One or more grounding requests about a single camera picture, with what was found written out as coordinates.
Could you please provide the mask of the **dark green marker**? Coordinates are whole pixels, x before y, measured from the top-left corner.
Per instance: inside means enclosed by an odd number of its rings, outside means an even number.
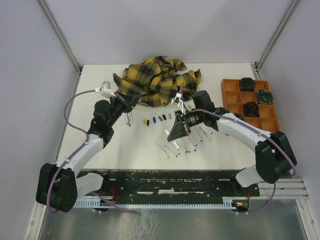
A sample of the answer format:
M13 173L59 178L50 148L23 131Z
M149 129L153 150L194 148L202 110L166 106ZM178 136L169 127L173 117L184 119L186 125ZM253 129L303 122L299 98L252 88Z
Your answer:
M179 145L179 147L185 152L188 153L189 151L184 147L183 144L181 144L179 141L176 141L176 143Z

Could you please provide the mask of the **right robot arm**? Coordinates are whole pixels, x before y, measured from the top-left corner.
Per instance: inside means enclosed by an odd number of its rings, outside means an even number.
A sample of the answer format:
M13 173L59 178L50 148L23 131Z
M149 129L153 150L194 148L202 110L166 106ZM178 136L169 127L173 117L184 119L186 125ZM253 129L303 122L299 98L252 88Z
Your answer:
M215 107L207 91L197 91L192 95L194 108L184 111L183 94L177 92L170 101L178 106L175 121L168 134L167 141L190 135L191 127L205 124L217 132L229 135L255 153L255 164L235 174L235 180L229 183L231 193L242 195L248 187L267 182L276 183L282 178L293 178L297 174L297 160L287 136L250 125L223 107Z

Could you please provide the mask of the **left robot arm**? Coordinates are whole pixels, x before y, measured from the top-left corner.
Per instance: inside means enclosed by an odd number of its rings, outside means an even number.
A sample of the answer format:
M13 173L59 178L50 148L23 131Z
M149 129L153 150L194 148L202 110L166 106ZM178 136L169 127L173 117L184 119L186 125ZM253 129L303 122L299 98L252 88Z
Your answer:
M116 92L108 100L94 105L89 130L82 143L67 157L56 163L45 163L39 173L35 200L49 210L69 212L78 198L92 192L106 195L111 183L97 172L79 176L83 167L111 141L113 125L124 113L130 113L140 100L140 95Z

